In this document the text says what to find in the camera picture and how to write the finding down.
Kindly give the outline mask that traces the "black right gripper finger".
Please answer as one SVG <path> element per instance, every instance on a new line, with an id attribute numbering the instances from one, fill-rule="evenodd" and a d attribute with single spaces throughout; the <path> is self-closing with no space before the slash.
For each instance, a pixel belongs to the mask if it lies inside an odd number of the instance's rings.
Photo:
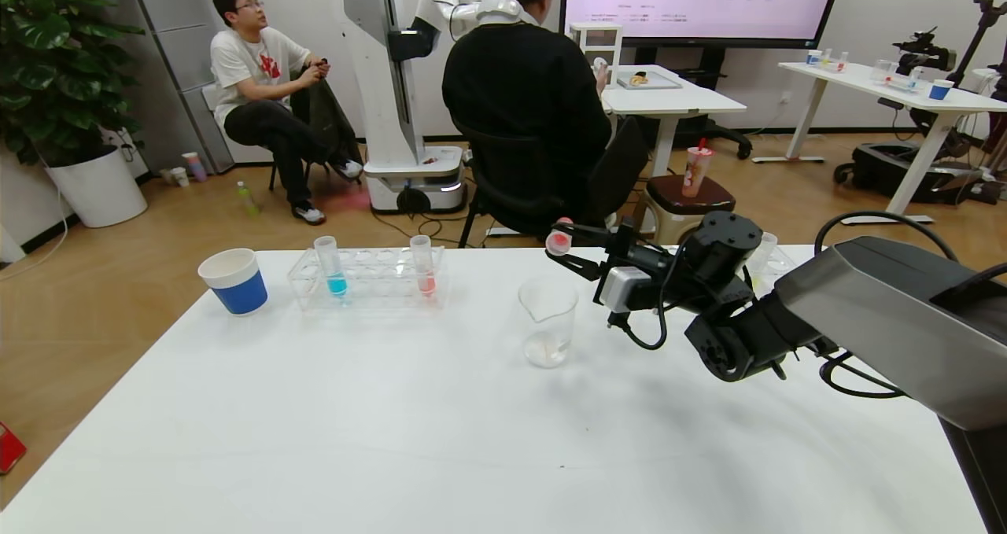
<path id="1" fill-rule="evenodd" d="M 549 249 L 544 251 L 544 254 L 550 259 L 550 261 L 557 263 L 587 281 L 597 281 L 600 277 L 600 264 L 597 262 L 587 260 L 574 254 L 553 253 Z"/>
<path id="2" fill-rule="evenodd" d="M 582 225 L 582 223 L 556 222 L 551 225 L 551 230 L 568 235 L 575 241 L 607 241 L 612 235 L 609 228 L 598 228 L 597 226 Z"/>

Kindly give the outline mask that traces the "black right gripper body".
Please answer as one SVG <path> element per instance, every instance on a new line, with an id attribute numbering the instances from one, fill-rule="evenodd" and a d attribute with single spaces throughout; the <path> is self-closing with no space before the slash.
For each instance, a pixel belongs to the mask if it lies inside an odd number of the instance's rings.
<path id="1" fill-rule="evenodd" d="M 684 306 L 685 287 L 673 289 L 665 281 L 684 239 L 661 246 L 633 234 L 633 243 L 608 253 L 600 263 L 600 277 L 592 302 L 600 306 Z"/>

